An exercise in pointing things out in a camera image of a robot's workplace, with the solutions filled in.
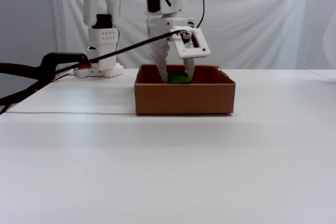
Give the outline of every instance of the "white curtain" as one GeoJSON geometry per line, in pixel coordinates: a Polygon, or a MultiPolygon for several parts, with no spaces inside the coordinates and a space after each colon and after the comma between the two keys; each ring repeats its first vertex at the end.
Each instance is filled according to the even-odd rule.
{"type": "MultiPolygon", "coordinates": [[[[146,39],[145,1],[121,0],[119,48],[146,39]]],[[[317,37],[305,30],[319,20],[326,24],[321,29],[325,33],[333,13],[336,13],[336,4],[328,10],[330,17],[307,14],[316,3],[310,0],[206,0],[201,28],[212,54],[197,59],[196,63],[227,69],[304,69],[315,68],[307,57],[324,57],[326,64],[319,68],[332,68],[324,54],[323,34],[317,37]],[[315,50],[316,55],[309,55],[309,48],[317,42],[322,45],[320,51],[315,50]]],[[[321,12],[329,4],[326,1],[318,3],[321,12]]],[[[87,27],[82,21],[82,0],[63,0],[63,6],[67,48],[70,52],[85,53],[88,39],[87,27]]],[[[105,9],[103,0],[99,8],[105,9]]],[[[198,22],[201,14],[201,0],[186,2],[185,17],[195,17],[198,22]]],[[[167,60],[168,63],[182,63],[174,52],[167,60]]],[[[118,61],[126,68],[138,68],[142,63],[150,62],[149,49],[144,46],[129,51],[120,55],[118,61]]]]}

